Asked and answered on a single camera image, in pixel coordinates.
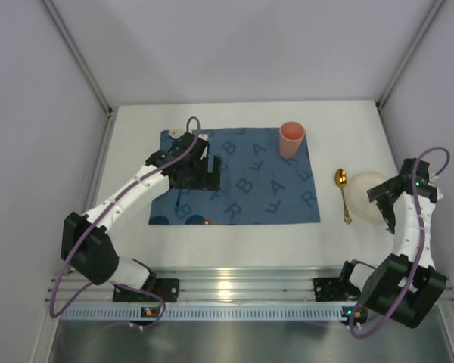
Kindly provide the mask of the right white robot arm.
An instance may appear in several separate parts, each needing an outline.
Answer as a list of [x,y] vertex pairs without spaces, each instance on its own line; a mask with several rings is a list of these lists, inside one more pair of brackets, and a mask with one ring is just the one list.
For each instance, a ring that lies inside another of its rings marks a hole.
[[361,172],[347,183],[349,207],[367,222],[386,224],[393,248],[378,267],[345,262],[344,294],[409,328],[420,325],[447,283],[431,255],[431,217],[443,197],[433,178],[427,162],[406,159],[392,178]]

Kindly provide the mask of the cream round plate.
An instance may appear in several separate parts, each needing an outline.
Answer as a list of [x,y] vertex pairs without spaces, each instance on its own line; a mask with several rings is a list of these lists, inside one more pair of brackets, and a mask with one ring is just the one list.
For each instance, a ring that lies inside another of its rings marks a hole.
[[387,180],[379,172],[361,172],[354,175],[346,187],[347,205],[356,216],[372,225],[383,225],[384,220],[375,202],[368,200],[367,191]]

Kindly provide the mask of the pink plastic cup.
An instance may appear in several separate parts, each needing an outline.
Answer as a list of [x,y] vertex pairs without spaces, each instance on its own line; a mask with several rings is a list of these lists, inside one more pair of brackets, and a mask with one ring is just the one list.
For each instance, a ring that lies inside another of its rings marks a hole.
[[305,135],[305,128],[295,121],[282,124],[279,128],[279,153],[281,156],[285,159],[293,158]]

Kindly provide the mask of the blue letter placemat cloth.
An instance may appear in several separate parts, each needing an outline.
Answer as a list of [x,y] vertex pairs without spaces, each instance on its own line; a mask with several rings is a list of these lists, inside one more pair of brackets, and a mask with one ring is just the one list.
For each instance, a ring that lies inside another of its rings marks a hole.
[[277,128],[205,129],[209,155],[221,163],[218,191],[172,189],[151,204],[150,225],[288,225],[320,221],[306,141],[279,153]]

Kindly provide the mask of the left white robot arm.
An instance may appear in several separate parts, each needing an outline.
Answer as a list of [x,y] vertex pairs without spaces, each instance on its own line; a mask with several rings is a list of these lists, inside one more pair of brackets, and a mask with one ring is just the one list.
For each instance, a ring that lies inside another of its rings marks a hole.
[[167,150],[146,159],[116,193],[82,215],[64,220],[61,258],[94,285],[110,282],[145,290],[154,273],[117,254],[114,235],[151,202],[172,189],[218,191],[221,159],[209,157],[208,137],[185,132]]

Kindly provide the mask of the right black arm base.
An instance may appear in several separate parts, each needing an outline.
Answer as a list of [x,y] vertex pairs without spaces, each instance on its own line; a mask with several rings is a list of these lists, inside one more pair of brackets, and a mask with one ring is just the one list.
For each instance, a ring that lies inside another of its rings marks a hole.
[[340,278],[314,278],[313,287],[316,302],[357,301],[360,289]]

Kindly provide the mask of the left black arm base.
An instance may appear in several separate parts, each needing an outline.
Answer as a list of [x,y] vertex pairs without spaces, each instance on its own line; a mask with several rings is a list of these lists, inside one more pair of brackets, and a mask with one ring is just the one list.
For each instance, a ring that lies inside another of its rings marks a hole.
[[[179,284],[180,280],[177,278],[155,278],[146,283],[142,289],[160,297],[165,303],[175,303],[179,295]],[[113,301],[115,303],[145,303],[157,302],[157,299],[154,296],[146,296],[124,287],[115,287]]]

